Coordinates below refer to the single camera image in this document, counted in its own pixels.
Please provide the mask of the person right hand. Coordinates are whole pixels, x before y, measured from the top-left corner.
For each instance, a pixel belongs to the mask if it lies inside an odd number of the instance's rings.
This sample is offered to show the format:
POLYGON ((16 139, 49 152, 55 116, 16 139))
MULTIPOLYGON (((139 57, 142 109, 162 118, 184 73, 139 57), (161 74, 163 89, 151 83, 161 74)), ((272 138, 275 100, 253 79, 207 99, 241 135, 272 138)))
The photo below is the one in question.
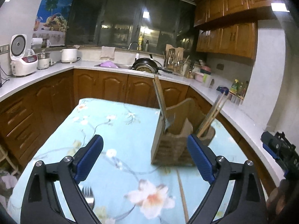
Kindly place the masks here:
POLYGON ((286 194, 289 188, 288 180, 281 180, 279 186, 274 188, 266 201, 268 222, 270 223, 286 206, 286 194))

